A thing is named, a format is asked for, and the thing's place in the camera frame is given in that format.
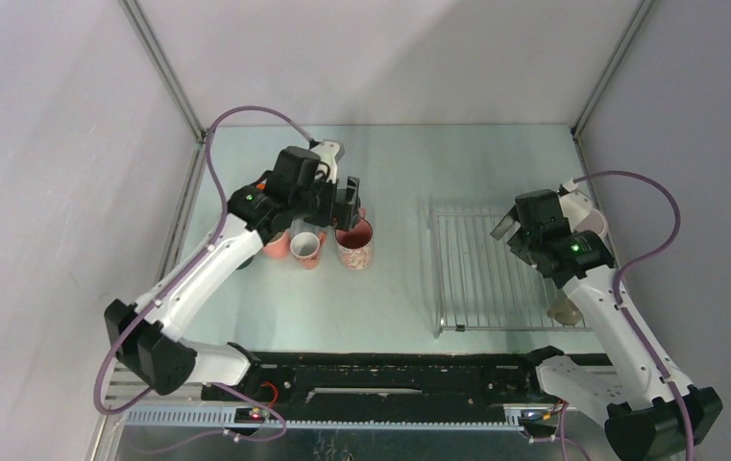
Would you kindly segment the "pink patterned mug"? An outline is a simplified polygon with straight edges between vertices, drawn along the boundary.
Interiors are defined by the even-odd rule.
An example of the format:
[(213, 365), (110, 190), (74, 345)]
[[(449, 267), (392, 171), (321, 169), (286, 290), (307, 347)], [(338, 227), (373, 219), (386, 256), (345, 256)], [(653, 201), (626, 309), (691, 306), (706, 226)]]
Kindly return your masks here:
[(358, 210), (359, 220), (351, 230), (336, 230), (334, 239), (343, 265), (351, 270), (367, 269), (373, 260), (374, 228), (366, 219), (364, 207)]

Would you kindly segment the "small pink cup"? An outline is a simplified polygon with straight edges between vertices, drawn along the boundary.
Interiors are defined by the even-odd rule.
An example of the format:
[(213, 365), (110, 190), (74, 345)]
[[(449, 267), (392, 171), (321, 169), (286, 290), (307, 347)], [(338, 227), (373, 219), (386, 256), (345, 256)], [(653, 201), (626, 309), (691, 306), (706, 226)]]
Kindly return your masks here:
[(327, 234), (324, 231), (299, 232), (291, 238), (290, 253), (304, 269), (313, 270), (320, 263), (321, 251), (326, 239)]

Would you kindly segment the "beige mug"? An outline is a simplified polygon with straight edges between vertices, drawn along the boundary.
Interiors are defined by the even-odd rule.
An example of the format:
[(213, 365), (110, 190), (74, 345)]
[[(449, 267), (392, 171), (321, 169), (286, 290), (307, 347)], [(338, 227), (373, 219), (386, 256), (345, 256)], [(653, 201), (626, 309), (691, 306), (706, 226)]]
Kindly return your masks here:
[(549, 306), (547, 315), (564, 327), (576, 327), (584, 320), (582, 312), (568, 298), (555, 300)]

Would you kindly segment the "dark green mug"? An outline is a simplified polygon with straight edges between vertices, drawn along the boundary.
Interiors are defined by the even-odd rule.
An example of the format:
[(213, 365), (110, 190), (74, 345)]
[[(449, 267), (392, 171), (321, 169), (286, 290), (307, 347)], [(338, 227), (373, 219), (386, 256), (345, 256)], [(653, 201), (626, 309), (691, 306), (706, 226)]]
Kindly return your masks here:
[(236, 270), (236, 271), (240, 271), (240, 270), (244, 270), (244, 269), (246, 269), (247, 267), (249, 267), (249, 266), (250, 266), (250, 265), (251, 265), (251, 264), (252, 264), (252, 263), (254, 262), (254, 260), (255, 260), (255, 256), (254, 256), (254, 255), (252, 255), (252, 256), (250, 256), (250, 257), (246, 258), (246, 259), (245, 259), (245, 260), (244, 260), (243, 262), (241, 262), (241, 263), (240, 263), (240, 264), (239, 264), (239, 265), (238, 265), (238, 266), (237, 266), (237, 267), (235, 268), (235, 270)]

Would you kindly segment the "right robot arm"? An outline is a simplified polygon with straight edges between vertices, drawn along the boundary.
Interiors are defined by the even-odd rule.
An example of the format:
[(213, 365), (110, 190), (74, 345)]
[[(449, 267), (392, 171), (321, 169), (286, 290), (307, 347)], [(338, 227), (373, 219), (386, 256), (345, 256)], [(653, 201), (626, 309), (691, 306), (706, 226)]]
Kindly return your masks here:
[(575, 190), (541, 189), (516, 197), (491, 235), (563, 292), (592, 329), (620, 380), (587, 372), (557, 349), (543, 348), (520, 370), (526, 400), (547, 395), (572, 404), (600, 425), (621, 460), (690, 460), (723, 409), (715, 389), (698, 388), (649, 330), (603, 241), (603, 215)]

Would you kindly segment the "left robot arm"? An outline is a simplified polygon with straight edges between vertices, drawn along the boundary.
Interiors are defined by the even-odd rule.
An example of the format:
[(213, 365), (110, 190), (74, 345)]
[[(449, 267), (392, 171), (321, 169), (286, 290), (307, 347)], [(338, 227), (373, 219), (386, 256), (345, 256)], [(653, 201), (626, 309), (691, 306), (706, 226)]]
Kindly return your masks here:
[(343, 155), (330, 140), (288, 146), (272, 169), (233, 192), (215, 229), (171, 274), (133, 303), (115, 299), (105, 309), (115, 359), (161, 396), (212, 382), (239, 400), (256, 396), (261, 374), (250, 352), (187, 340), (185, 330), (221, 284), (294, 221), (341, 230), (358, 221), (359, 180), (337, 178)]

